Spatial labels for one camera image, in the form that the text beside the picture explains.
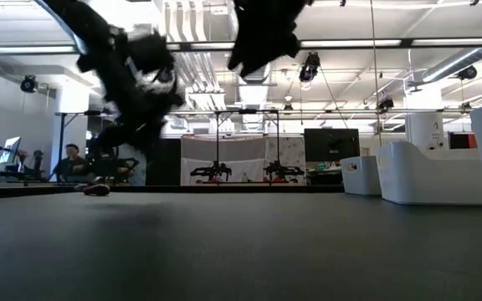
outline ceiling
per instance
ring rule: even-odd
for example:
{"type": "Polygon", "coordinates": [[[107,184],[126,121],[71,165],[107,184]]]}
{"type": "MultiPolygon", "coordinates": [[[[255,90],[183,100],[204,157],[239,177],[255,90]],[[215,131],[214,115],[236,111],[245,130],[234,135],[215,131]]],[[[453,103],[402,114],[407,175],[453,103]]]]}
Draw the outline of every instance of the ceiling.
{"type": "MultiPolygon", "coordinates": [[[[224,5],[224,1],[204,2],[204,28],[210,40],[230,39],[228,16],[211,13],[216,7],[224,5]]],[[[28,3],[27,0],[0,0],[0,3],[5,4],[0,6],[0,44],[71,43],[60,26],[35,3],[28,3]]],[[[306,8],[298,17],[295,33],[299,39],[482,36],[482,0],[475,7],[468,5],[469,0],[373,0],[373,3],[375,8],[372,22],[369,1],[349,1],[344,8],[340,8],[337,0],[317,0],[314,7],[306,8]],[[435,3],[466,5],[421,7],[435,3]],[[421,9],[411,9],[414,6],[418,8],[418,5],[421,9]]],[[[375,53],[371,50],[320,51],[324,76],[320,73],[310,90],[301,90],[297,71],[307,55],[303,51],[295,59],[281,58],[273,62],[268,107],[280,107],[286,95],[292,96],[295,109],[300,109],[301,106],[304,110],[331,109],[335,107],[333,99],[338,100],[338,105],[342,108],[364,107],[365,103],[371,104],[375,100],[372,96],[377,88],[395,81],[403,76],[403,72],[428,69],[457,51],[459,49],[455,48],[414,49],[410,53],[406,49],[377,50],[375,53]],[[287,74],[293,81],[284,75],[283,69],[288,70],[287,74]]],[[[75,75],[83,80],[83,84],[98,87],[99,82],[95,76],[79,74],[74,65],[76,59],[75,55],[12,56],[1,57],[0,64],[16,75],[21,75],[19,70],[23,70],[23,66],[60,66],[66,73],[62,78],[75,75]]],[[[212,53],[211,59],[221,88],[225,91],[226,102],[231,104],[237,97],[237,77],[226,70],[228,54],[212,53]]],[[[482,61],[475,68],[479,71],[478,77],[473,83],[464,82],[462,90],[459,89],[461,83],[456,79],[442,81],[445,87],[443,100],[447,105],[458,105],[463,99],[482,95],[482,61]]],[[[61,81],[60,75],[43,74],[40,78],[48,84],[56,85],[61,81]]],[[[395,86],[397,89],[388,92],[392,94],[396,106],[399,106],[404,93],[403,89],[399,89],[401,84],[395,86]]]]}

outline cable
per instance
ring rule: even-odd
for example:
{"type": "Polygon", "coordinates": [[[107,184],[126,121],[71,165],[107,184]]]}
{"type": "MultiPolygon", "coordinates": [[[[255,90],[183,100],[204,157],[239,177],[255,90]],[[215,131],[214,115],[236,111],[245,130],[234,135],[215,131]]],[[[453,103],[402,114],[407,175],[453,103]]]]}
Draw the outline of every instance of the cable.
{"type": "MultiPolygon", "coordinates": [[[[373,0],[370,0],[369,3],[371,4],[371,11],[372,11],[372,37],[373,37],[373,63],[375,64],[375,90],[377,94],[377,129],[375,132],[377,133],[381,129],[381,116],[378,112],[378,105],[380,102],[380,98],[378,96],[378,77],[377,77],[377,45],[375,44],[375,11],[373,9],[373,0]]],[[[378,144],[382,147],[382,131],[378,133],[378,144]]]]}
{"type": "Polygon", "coordinates": [[[334,105],[336,106],[336,110],[338,111],[338,114],[340,115],[340,118],[343,121],[343,124],[345,125],[346,129],[348,129],[349,125],[347,125],[347,121],[345,120],[345,118],[343,117],[343,114],[341,113],[340,106],[338,105],[338,102],[336,101],[336,98],[334,97],[334,94],[332,93],[331,86],[328,84],[328,81],[326,80],[325,72],[323,71],[323,68],[321,66],[319,66],[319,68],[321,69],[321,74],[323,74],[323,79],[325,79],[326,88],[328,89],[329,93],[331,94],[332,101],[334,102],[334,105]]]}

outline monitor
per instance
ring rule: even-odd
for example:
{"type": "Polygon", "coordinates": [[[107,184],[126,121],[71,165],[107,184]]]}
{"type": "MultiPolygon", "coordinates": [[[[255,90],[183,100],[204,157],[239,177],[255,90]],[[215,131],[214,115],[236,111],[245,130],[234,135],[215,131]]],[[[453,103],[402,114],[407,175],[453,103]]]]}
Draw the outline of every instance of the monitor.
{"type": "Polygon", "coordinates": [[[360,155],[358,129],[305,129],[307,162],[333,162],[360,155]]]}
{"type": "Polygon", "coordinates": [[[12,164],[14,162],[14,158],[16,158],[18,153],[18,147],[20,146],[20,140],[20,137],[14,137],[5,141],[3,153],[0,157],[0,164],[12,164]]]}

